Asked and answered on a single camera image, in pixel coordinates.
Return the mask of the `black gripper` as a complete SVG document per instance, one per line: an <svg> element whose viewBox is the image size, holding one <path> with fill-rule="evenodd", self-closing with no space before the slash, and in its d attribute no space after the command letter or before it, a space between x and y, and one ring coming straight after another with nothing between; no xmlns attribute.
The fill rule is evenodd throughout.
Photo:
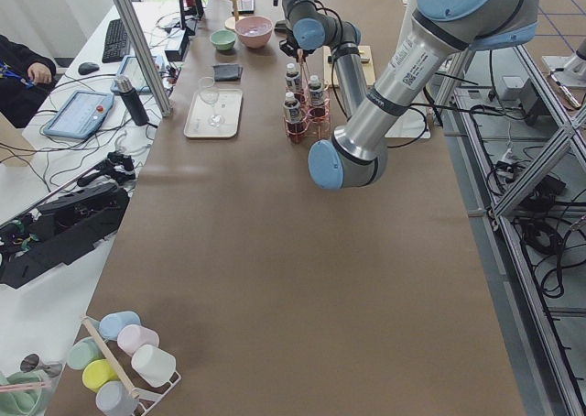
<svg viewBox="0 0 586 416"><path fill-rule="evenodd" d="M299 54L301 58L307 58L309 55L313 54L313 49L300 49Z"/></svg>

